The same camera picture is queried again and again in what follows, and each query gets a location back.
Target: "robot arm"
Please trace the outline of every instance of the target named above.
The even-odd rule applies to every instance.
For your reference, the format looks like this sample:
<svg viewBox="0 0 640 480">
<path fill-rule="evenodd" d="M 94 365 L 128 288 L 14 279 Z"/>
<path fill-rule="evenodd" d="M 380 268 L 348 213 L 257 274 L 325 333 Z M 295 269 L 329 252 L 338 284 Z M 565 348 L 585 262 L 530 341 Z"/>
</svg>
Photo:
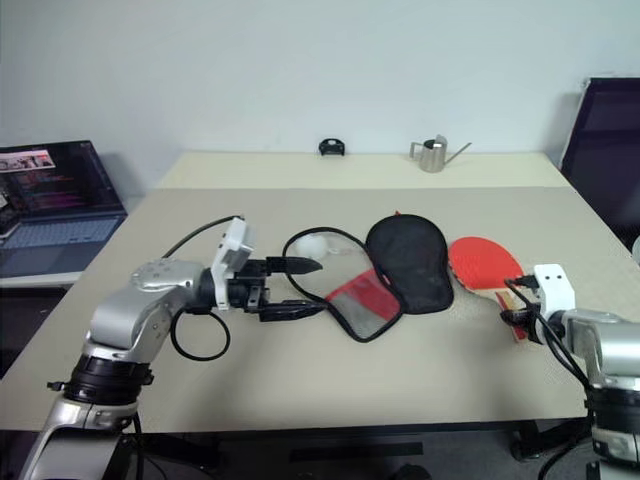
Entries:
<svg viewBox="0 0 640 480">
<path fill-rule="evenodd" d="M 540 299 L 539 313 L 568 352 L 582 358 L 593 412 L 595 452 L 605 462 L 589 466 L 594 479 L 637 478 L 640 468 L 640 324 L 611 313 L 575 308 L 575 293 L 560 265 L 537 265 L 521 285 Z M 529 318 L 531 340 L 548 343 L 543 326 Z"/>
<path fill-rule="evenodd" d="M 71 379 L 49 384 L 61 393 L 20 478 L 103 478 L 137 412 L 142 386 L 153 381 L 150 364 L 182 312 L 207 313 L 220 302 L 274 321 L 324 309 L 299 300 L 269 303 L 265 278 L 271 273 L 322 267 L 307 259 L 249 260 L 251 241 L 246 223 L 235 218 L 211 268 L 169 258 L 150 262 L 98 306 Z"/>
</svg>

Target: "red ping pong paddle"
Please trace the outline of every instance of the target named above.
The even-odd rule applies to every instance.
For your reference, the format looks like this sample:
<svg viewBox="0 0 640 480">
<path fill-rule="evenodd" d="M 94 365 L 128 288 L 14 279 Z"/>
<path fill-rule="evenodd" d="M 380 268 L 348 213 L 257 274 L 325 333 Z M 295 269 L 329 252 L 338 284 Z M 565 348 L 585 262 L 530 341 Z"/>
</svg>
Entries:
<svg viewBox="0 0 640 480">
<path fill-rule="evenodd" d="M 502 310 L 516 308 L 504 280 L 521 277 L 524 272 L 502 245 L 481 237 L 459 238 L 449 247 L 449 266 L 470 292 L 494 300 Z M 512 332 L 518 342 L 527 339 L 527 333 L 519 327 L 512 327 Z"/>
</svg>

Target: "table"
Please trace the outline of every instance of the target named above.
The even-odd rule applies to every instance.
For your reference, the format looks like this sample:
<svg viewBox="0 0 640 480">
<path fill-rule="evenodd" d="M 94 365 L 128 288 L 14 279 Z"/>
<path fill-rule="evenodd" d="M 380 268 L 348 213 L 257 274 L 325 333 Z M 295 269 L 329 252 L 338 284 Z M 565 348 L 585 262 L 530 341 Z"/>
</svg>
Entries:
<svg viewBox="0 0 640 480">
<path fill-rule="evenodd" d="M 195 227 L 245 214 L 253 258 L 277 255 L 294 233 L 330 225 L 364 238 L 399 210 L 434 221 L 448 242 L 492 238 L 525 270 L 561 263 L 582 308 L 640 320 L 640 269 L 541 154 L 461 155 L 423 173 L 402 155 L 319 158 L 295 154 L 188 153 L 113 236 L 0 383 L 0 428 L 37 430 L 80 354 L 95 306 L 140 264 Z M 209 264 L 222 229 L 179 258 Z M 146 432 L 237 431 L 496 422 L 584 414 L 580 386 L 541 346 L 516 345 L 498 307 L 460 288 L 444 312 L 405 316 L 359 344 L 323 313 L 260 324 L 225 314 L 231 349 L 213 363 L 187 361 L 166 342 L 140 397 Z M 298 298 L 282 278 L 274 300 Z M 205 317 L 181 322 L 194 354 L 223 336 Z"/>
</svg>

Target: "laptop screen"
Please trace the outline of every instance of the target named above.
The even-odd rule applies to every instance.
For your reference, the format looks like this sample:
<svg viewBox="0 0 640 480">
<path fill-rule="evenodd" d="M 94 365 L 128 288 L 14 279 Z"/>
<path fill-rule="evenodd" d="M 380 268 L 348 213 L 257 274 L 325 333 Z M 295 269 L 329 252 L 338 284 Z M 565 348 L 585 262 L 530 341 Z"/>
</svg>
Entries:
<svg viewBox="0 0 640 480">
<path fill-rule="evenodd" d="M 89 141 L 0 148 L 0 187 L 26 217 L 123 210 Z"/>
</svg>

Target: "cable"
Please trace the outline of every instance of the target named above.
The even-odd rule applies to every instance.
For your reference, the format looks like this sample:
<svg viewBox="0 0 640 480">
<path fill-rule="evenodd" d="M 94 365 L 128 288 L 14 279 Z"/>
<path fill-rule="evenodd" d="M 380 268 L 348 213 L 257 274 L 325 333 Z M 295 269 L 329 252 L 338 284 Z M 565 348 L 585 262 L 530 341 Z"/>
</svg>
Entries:
<svg viewBox="0 0 640 480">
<path fill-rule="evenodd" d="M 585 417 L 585 426 L 582 432 L 578 432 L 576 436 L 567 443 L 560 451 L 558 451 L 554 456 L 552 456 L 547 462 L 542 466 L 540 472 L 538 472 L 538 480 L 545 480 L 548 473 L 551 471 L 553 466 L 562 460 L 565 455 L 571 452 L 574 448 L 576 448 L 580 443 L 591 436 L 590 426 L 593 421 L 593 412 L 589 410 L 587 416 Z"/>
<path fill-rule="evenodd" d="M 160 475 L 162 475 L 162 478 L 164 478 L 164 480 L 169 480 L 169 477 L 167 477 L 166 472 L 162 469 L 162 467 L 160 465 L 158 465 L 157 462 L 155 462 L 154 460 L 152 460 L 148 455 L 145 457 L 145 459 L 147 460 L 147 462 L 149 462 L 151 465 L 153 465 L 154 467 L 156 467 L 156 469 L 160 472 Z"/>
<path fill-rule="evenodd" d="M 217 225 L 222 225 L 223 223 L 226 223 L 226 222 L 230 222 L 234 218 L 242 218 L 242 217 L 240 215 L 230 215 L 228 217 L 224 217 L 224 218 L 221 218 L 219 220 L 215 220 L 213 222 L 206 223 L 206 224 L 202 225 L 201 227 L 196 228 L 193 232 L 191 232 L 189 235 L 187 235 L 182 240 L 180 240 L 178 243 L 176 243 L 173 247 L 171 247 L 167 251 L 167 253 L 165 253 L 162 256 L 162 258 L 169 258 L 171 255 L 176 253 L 176 251 L 179 248 L 181 248 L 185 243 L 187 243 L 189 240 L 191 240 L 196 235 L 199 235 L 200 233 L 204 232 L 205 230 L 208 230 L 209 228 L 215 227 Z"/>
<path fill-rule="evenodd" d="M 538 480 L 545 480 L 547 478 L 547 474 L 554 467 L 556 463 L 558 463 L 562 458 L 571 452 L 574 448 L 576 448 L 580 444 L 579 441 L 571 441 L 567 445 L 565 445 L 558 453 L 556 453 L 553 457 L 551 457 L 547 462 L 542 466 L 540 471 L 538 472 Z"/>
<path fill-rule="evenodd" d="M 520 300 L 522 300 L 522 302 L 526 305 L 527 309 L 531 310 L 534 313 L 534 315 L 536 316 L 536 319 L 544 327 L 545 338 L 547 339 L 548 345 L 551 345 L 549 340 L 552 340 L 555 343 L 555 345 L 560 349 L 560 351 L 566 358 L 567 362 L 569 363 L 567 364 L 563 361 L 560 361 L 558 352 L 557 351 L 554 352 L 554 350 L 551 349 L 551 352 L 554 353 L 554 356 L 556 357 L 556 359 L 560 361 L 561 365 L 563 365 L 569 371 L 569 373 L 571 373 L 574 377 L 576 377 L 576 379 L 582 384 L 586 392 L 591 390 L 591 384 L 589 383 L 589 379 L 584 374 L 580 366 L 576 363 L 574 358 L 571 356 L 567 348 L 564 346 L 564 344 L 562 343 L 562 340 L 560 340 L 556 332 L 551 328 L 547 320 L 542 315 L 540 315 L 540 312 L 538 312 L 538 310 L 535 308 L 533 303 L 531 303 L 531 301 L 529 301 L 529 299 L 525 297 L 515 287 L 515 282 L 513 280 L 507 279 L 504 281 L 504 283 L 507 287 L 509 287 L 509 290 L 511 290 Z"/>
<path fill-rule="evenodd" d="M 207 312 L 207 315 L 215 318 L 218 321 L 218 323 L 224 329 L 224 333 L 226 336 L 224 347 L 222 347 L 222 350 L 220 350 L 220 352 L 216 353 L 215 355 L 211 355 L 210 357 L 197 357 L 195 355 L 190 354 L 184 348 L 182 348 L 182 346 L 180 345 L 180 342 L 178 341 L 177 329 L 178 329 L 178 320 L 180 320 L 180 317 L 182 316 L 183 313 L 184 313 L 184 309 L 178 310 L 178 312 L 171 319 L 171 327 L 169 329 L 171 344 L 173 345 L 173 348 L 175 348 L 180 355 L 182 355 L 185 358 L 188 358 L 189 360 L 193 360 L 195 362 L 210 362 L 211 360 L 216 360 L 220 358 L 222 355 L 224 355 L 225 353 L 227 353 L 227 350 L 229 350 L 229 347 L 231 346 L 231 332 L 229 331 L 229 327 L 227 327 L 227 324 L 224 323 L 224 320 L 222 320 L 222 318 L 220 318 L 218 315 L 216 315 L 213 312 Z"/>
<path fill-rule="evenodd" d="M 136 480 L 144 479 L 144 452 L 142 450 L 142 424 L 140 423 L 140 415 L 136 412 L 133 415 L 133 429 L 136 432 L 136 444 L 138 453 L 136 455 Z"/>
</svg>

